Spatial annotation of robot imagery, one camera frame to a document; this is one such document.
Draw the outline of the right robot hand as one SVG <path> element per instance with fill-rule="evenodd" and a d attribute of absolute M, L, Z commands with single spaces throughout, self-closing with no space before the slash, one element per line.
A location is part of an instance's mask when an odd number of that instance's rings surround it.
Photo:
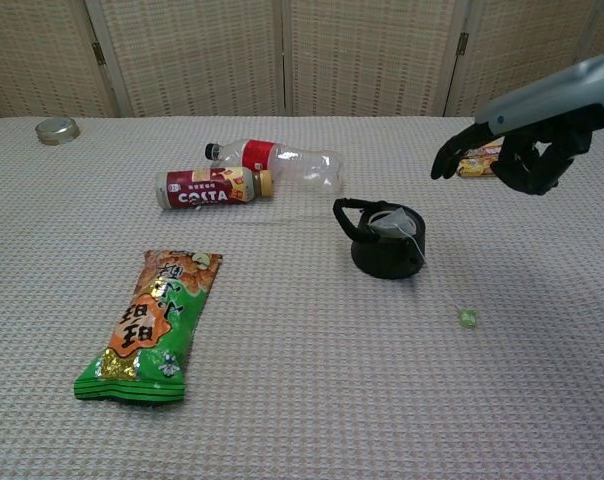
<path fill-rule="evenodd" d="M 515 191 L 544 195 L 589 151 L 592 134 L 601 129 L 604 54 L 490 101 L 438 150 L 431 178 L 451 178 L 469 151 L 502 139 L 491 164 L 494 175 Z"/>

